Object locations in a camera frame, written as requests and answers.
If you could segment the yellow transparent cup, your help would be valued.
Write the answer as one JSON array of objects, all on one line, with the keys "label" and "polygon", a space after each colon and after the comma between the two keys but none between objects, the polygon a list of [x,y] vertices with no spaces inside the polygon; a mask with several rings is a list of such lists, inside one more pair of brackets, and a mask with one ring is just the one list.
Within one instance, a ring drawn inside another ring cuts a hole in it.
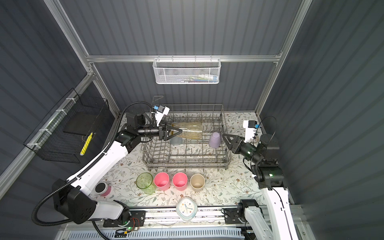
[{"label": "yellow transparent cup", "polygon": [[203,136],[202,123],[173,123],[172,126],[180,128],[183,133],[179,136],[183,139],[201,140]]}]

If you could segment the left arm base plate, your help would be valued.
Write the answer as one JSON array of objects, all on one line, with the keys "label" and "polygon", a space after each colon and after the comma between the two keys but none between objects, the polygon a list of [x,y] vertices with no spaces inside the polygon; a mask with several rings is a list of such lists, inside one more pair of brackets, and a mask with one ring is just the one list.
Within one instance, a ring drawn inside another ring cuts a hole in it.
[{"label": "left arm base plate", "polygon": [[144,225],[146,219],[146,211],[129,211],[122,213],[122,216],[116,220],[105,220],[104,228],[131,227],[138,228]]}]

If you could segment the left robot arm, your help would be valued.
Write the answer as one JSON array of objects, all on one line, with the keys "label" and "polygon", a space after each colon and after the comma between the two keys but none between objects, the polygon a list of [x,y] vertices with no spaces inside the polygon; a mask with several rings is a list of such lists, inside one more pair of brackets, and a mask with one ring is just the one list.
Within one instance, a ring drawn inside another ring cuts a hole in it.
[{"label": "left robot arm", "polygon": [[[53,191],[40,200],[32,211],[34,224],[43,227],[57,226],[74,222],[78,225],[87,221],[113,220],[125,226],[131,220],[130,208],[120,201],[96,201],[90,198],[92,190],[100,184],[102,177],[122,158],[131,153],[137,145],[142,143],[142,138],[154,138],[168,141],[174,138],[171,131],[180,135],[183,131],[172,127],[164,117],[169,114],[170,108],[166,106],[150,107],[150,116],[133,116],[127,121],[125,127],[121,122],[129,104],[118,117],[112,140],[101,152],[85,167],[73,174],[67,180],[58,180],[53,185]],[[38,212],[45,202],[54,200],[54,208],[66,219],[47,222],[38,218]]]}]

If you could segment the blue textured cup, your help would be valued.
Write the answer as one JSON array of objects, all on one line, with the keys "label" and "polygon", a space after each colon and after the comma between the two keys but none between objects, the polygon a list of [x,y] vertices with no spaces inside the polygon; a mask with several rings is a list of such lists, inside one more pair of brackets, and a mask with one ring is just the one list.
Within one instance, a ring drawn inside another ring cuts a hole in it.
[{"label": "blue textured cup", "polygon": [[173,146],[179,146],[183,143],[183,138],[181,137],[174,137],[170,139],[170,144]]}]

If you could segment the purple cup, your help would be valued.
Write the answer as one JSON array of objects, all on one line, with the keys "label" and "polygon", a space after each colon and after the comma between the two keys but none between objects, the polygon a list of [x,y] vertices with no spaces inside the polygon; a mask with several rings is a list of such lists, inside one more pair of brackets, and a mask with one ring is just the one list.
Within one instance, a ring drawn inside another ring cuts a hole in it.
[{"label": "purple cup", "polygon": [[210,139],[209,139],[209,146],[213,149],[217,149],[221,145],[221,134],[218,132],[214,132],[211,134]]}]

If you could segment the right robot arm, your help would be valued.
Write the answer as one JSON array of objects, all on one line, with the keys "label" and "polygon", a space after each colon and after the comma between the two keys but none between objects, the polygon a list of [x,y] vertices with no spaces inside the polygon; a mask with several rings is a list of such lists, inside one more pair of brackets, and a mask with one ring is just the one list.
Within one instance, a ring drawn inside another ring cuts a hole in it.
[{"label": "right robot arm", "polygon": [[250,162],[247,167],[252,178],[258,183],[267,204],[270,224],[255,200],[240,200],[239,219],[249,223],[257,240],[297,240],[298,234],[293,221],[288,188],[284,186],[284,175],[275,159],[267,159],[266,154],[274,151],[270,148],[274,135],[263,134],[257,146],[246,143],[245,138],[224,134],[223,139],[229,151],[243,156]]}]

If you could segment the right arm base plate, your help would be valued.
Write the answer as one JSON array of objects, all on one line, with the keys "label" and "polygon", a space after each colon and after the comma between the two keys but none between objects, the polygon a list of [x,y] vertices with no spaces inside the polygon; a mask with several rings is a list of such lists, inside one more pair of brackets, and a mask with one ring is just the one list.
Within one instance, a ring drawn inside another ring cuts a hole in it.
[{"label": "right arm base plate", "polygon": [[221,213],[224,215],[225,223],[227,225],[242,224],[237,208],[222,208]]}]

